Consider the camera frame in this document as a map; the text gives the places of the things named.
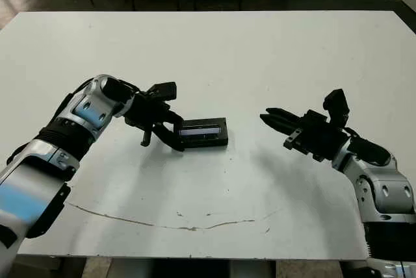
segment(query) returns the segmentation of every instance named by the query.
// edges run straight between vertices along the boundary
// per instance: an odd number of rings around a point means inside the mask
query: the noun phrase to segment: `scratch mark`
[[[77,208],[81,211],[91,213],[91,214],[96,215],[96,216],[102,216],[104,218],[112,218],[114,220],[126,221],[128,223],[134,223],[134,224],[139,224],[139,225],[144,225],[144,226],[155,226],[155,224],[152,224],[152,223],[144,223],[143,221],[128,220],[127,218],[118,218],[117,216],[111,216],[111,215],[101,214],[101,213],[97,213],[97,212],[94,212],[94,211],[91,211],[91,210],[87,210],[86,208],[80,207],[79,205],[74,205],[73,203],[69,203],[69,202],[65,202],[65,203],[67,205],[75,207],[75,208]]]
[[[125,221],[127,223],[134,223],[134,224],[139,224],[139,225],[143,225],[143,226],[152,226],[152,227],[159,227],[159,228],[165,228],[165,229],[179,229],[182,231],[198,231],[198,230],[209,230],[209,229],[214,229],[216,227],[220,227],[220,226],[225,226],[225,225],[233,225],[233,224],[240,224],[240,223],[253,223],[255,222],[255,220],[241,220],[241,221],[225,221],[219,224],[215,224],[212,226],[208,226],[208,227],[173,227],[173,226],[164,226],[164,225],[155,225],[153,223],[146,223],[143,221],[136,221],[136,220],[129,220],[127,218],[119,218],[117,216],[111,216],[108,214],[102,214],[102,213],[98,213],[98,212],[94,212],[91,210],[88,210],[86,208],[80,207],[79,205],[74,205],[73,203],[70,202],[65,202],[67,205],[70,205],[71,207],[77,208],[81,211],[96,215],[96,216],[101,216],[103,218],[110,218],[112,220],[118,220],[118,221]],[[278,210],[275,210],[269,214],[267,214],[266,216],[262,217],[260,220],[265,220],[267,218],[269,218],[271,215],[277,213]]]
[[[212,229],[215,227],[220,227],[220,226],[224,226],[224,225],[231,225],[231,224],[238,224],[238,223],[248,223],[248,222],[253,222],[255,220],[241,220],[241,221],[225,221],[224,223],[219,223],[219,224],[215,224],[213,226],[209,226],[209,227],[201,227],[200,229]]]
[[[267,218],[269,218],[269,217],[271,217],[272,215],[275,215],[277,212],[279,212],[280,211],[280,209],[278,209],[278,210],[275,210],[275,211],[273,211],[273,212],[270,212],[269,214],[266,214],[265,216],[263,216],[263,218],[261,219],[261,220],[265,220],[265,219],[267,219]]]

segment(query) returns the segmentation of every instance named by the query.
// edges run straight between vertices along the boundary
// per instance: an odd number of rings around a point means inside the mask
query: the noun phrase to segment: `white table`
[[[156,137],[141,147],[142,132],[115,119],[52,228],[19,252],[364,259],[350,182],[283,148],[259,113],[322,112],[342,87],[349,126],[388,147],[416,186],[415,68],[416,36],[392,12],[19,14],[0,32],[2,166],[100,73],[141,88],[176,81],[176,112],[225,116],[229,131],[225,150],[176,153]]]

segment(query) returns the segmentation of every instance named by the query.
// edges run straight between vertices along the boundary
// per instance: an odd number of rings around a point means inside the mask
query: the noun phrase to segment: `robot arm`
[[[64,207],[66,185],[79,162],[112,117],[144,131],[143,146],[154,132],[173,149],[181,140],[164,122],[182,118],[165,101],[176,98],[174,82],[155,84],[147,92],[109,75],[99,75],[68,94],[49,124],[19,147],[0,172],[0,277],[7,274],[24,238],[44,234]]]
[[[325,98],[324,109],[330,114],[329,122],[312,110],[300,118],[280,108],[268,108],[268,114],[260,118],[289,135],[284,147],[312,153],[319,162],[328,159],[334,169],[350,179],[369,247],[371,259],[367,263],[380,273],[391,274],[385,271],[386,266],[391,269],[398,262],[404,268],[403,262],[416,261],[412,187],[397,170],[390,152],[345,127],[349,108],[342,90],[334,90]]]

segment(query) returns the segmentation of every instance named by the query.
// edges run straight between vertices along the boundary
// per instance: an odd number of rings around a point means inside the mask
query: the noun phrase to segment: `silver robot arm segment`
[[[174,82],[143,92],[110,75],[94,77],[68,94],[49,124],[19,147],[0,172],[0,277],[8,273],[23,239],[44,234],[55,221],[70,193],[65,182],[113,116],[125,116],[128,125],[144,130],[143,145],[149,144],[153,131],[183,150],[163,126],[182,121],[164,103],[175,98]]]

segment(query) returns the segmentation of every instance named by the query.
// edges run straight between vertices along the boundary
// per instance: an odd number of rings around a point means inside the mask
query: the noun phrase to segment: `black rectangular object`
[[[175,129],[185,148],[225,146],[228,144],[225,118],[185,120]]]

